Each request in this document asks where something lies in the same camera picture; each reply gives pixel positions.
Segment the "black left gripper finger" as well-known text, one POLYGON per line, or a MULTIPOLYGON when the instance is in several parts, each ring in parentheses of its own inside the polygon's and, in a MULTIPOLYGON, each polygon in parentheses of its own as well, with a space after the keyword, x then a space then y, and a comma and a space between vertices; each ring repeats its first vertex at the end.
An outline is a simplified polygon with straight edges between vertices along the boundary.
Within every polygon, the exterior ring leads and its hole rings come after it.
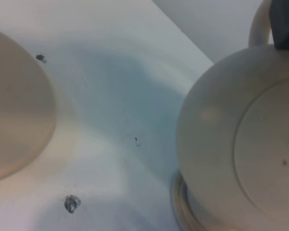
POLYGON ((289 50, 289 0, 272 0, 269 19, 275 48, 289 50))

